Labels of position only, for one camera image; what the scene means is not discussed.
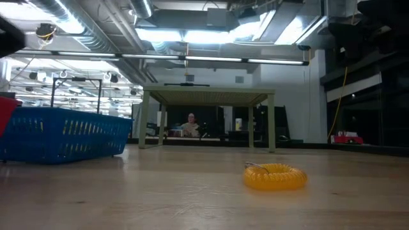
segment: wooden floor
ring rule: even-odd
[[[302,190],[245,187],[279,162]],[[409,229],[409,159],[332,150],[165,146],[66,165],[0,164],[0,229]]]

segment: wall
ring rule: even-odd
[[[324,74],[323,50],[315,52],[310,66],[261,65],[260,70],[255,71],[253,87],[274,88],[275,105],[286,107],[292,139],[326,142],[327,103],[320,85]]]
[[[172,70],[166,70],[165,68],[150,68],[150,71],[159,81],[159,84],[178,84],[186,82],[186,70],[183,68],[174,68]],[[209,84],[211,86],[234,88],[248,88],[252,86],[252,74],[248,74],[246,70],[217,69],[216,71],[213,71],[213,69],[191,68],[188,69],[188,73],[195,75],[194,84]],[[236,76],[243,76],[244,83],[235,83]]]

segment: desk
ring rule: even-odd
[[[145,148],[146,123],[150,97],[162,104],[160,117],[159,144],[163,144],[166,106],[203,105],[248,107],[249,119],[253,118],[253,107],[264,100],[268,101],[268,146],[269,152],[275,151],[273,89],[214,88],[189,86],[145,86],[142,102],[141,128],[139,130],[139,148]],[[254,123],[249,122],[249,147],[254,147]]]

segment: man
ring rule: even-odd
[[[187,117],[187,123],[184,123],[181,127],[183,129],[183,136],[184,137],[199,137],[199,132],[197,128],[199,125],[196,124],[196,119],[194,118],[194,114],[191,113]]]

